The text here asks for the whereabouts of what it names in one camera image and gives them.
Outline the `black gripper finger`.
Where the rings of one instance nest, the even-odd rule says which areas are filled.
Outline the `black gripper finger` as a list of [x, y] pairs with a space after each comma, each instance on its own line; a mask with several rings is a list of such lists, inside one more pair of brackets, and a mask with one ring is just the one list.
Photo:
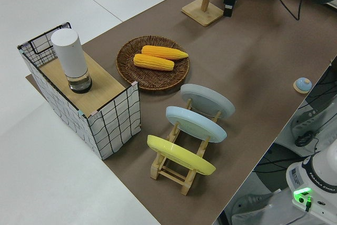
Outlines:
[[237, 0], [224, 0], [224, 12], [223, 15], [226, 17], [231, 17], [233, 14], [233, 9]]

